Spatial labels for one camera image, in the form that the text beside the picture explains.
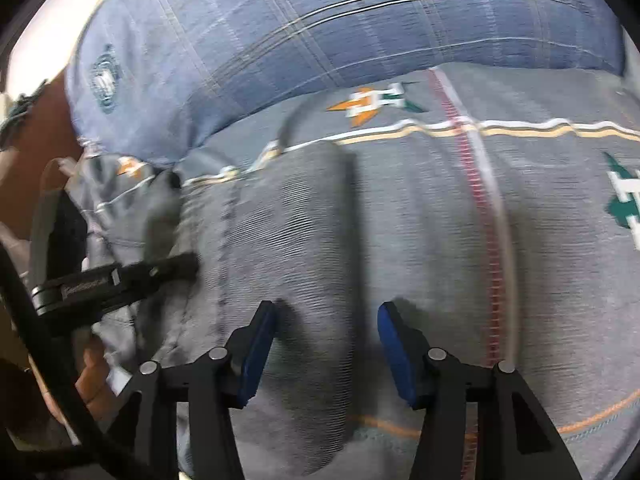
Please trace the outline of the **person's left hand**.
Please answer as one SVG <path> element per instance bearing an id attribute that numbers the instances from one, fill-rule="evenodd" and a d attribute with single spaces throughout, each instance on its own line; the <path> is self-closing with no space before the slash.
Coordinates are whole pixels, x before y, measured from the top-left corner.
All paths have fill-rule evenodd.
<path id="1" fill-rule="evenodd" d="M 86 343 L 82 355 L 84 368 L 75 382 L 76 390 L 94 420 L 106 419 L 116 406 L 116 396 L 107 383 L 111 369 L 104 353 L 102 340 L 98 336 L 92 336 Z M 49 387 L 43 381 L 32 358 L 29 358 L 29 364 L 47 409 L 58 422 L 65 425 L 66 419 L 51 396 Z"/>

